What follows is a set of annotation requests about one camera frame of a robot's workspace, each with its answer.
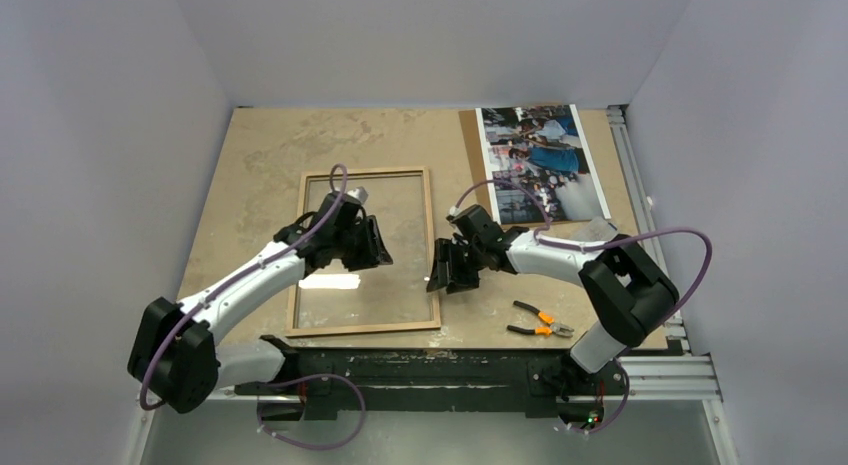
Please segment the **aluminium rail front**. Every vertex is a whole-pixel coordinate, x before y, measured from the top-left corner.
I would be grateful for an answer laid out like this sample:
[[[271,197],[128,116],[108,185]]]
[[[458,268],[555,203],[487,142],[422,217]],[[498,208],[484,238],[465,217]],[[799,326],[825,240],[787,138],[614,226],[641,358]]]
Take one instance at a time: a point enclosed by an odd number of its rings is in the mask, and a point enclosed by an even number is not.
[[[628,395],[638,398],[703,400],[719,394],[713,368],[704,358],[637,356],[627,358],[619,365],[625,372]],[[253,397],[262,400],[253,395],[236,394],[235,388],[241,384],[232,384],[235,373],[234,368],[223,368],[218,373],[219,383],[181,393],[166,403],[180,413],[187,413],[213,399]],[[266,401],[288,396],[273,396]]]

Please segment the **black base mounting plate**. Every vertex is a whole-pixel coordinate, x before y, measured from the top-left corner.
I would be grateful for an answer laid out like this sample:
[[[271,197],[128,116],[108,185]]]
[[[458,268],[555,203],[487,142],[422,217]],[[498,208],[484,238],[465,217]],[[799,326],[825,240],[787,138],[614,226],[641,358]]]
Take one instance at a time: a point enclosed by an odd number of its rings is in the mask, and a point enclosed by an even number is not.
[[[623,367],[583,371],[565,349],[289,348],[278,375],[236,386],[268,400],[290,395],[306,420],[365,407],[393,412],[521,413],[596,429],[626,397]]]

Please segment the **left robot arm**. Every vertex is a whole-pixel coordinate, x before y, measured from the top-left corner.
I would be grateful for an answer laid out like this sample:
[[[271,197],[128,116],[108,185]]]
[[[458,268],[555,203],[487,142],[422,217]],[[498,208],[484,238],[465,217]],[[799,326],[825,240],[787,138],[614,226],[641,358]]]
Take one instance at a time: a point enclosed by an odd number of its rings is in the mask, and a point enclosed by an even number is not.
[[[147,395],[178,413],[196,409],[214,391],[262,383],[284,394],[297,384],[298,367],[275,338],[223,346],[233,328],[261,305],[314,272],[340,262],[360,271],[393,260],[375,216],[364,210],[367,191],[329,192],[316,212],[278,231],[251,260],[214,285],[178,302],[164,297],[143,311],[128,359],[128,373]]]

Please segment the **orange handled pliers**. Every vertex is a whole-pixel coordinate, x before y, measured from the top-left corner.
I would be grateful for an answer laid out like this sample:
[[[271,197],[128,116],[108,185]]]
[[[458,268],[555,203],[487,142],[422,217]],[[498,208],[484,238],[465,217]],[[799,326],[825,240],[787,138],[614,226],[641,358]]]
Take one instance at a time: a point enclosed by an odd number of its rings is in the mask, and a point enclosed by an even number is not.
[[[541,311],[540,309],[529,303],[514,300],[513,306],[531,313],[541,322],[541,325],[537,327],[526,328],[509,324],[506,326],[506,330],[511,333],[524,336],[558,336],[562,338],[572,338],[574,336],[574,328],[565,325],[561,322],[558,322],[551,315]]]

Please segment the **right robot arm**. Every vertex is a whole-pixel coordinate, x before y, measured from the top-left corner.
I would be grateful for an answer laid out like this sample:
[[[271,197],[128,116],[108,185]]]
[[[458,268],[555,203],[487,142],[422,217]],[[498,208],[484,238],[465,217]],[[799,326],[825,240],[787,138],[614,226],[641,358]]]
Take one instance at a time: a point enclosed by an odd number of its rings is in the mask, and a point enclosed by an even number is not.
[[[435,242],[428,292],[476,289],[484,269],[539,275],[584,289],[597,320],[561,366],[563,382],[573,391],[596,384],[604,366],[641,345],[679,304],[676,286],[633,237],[580,242],[527,227],[505,229],[479,205],[448,221],[454,234]]]

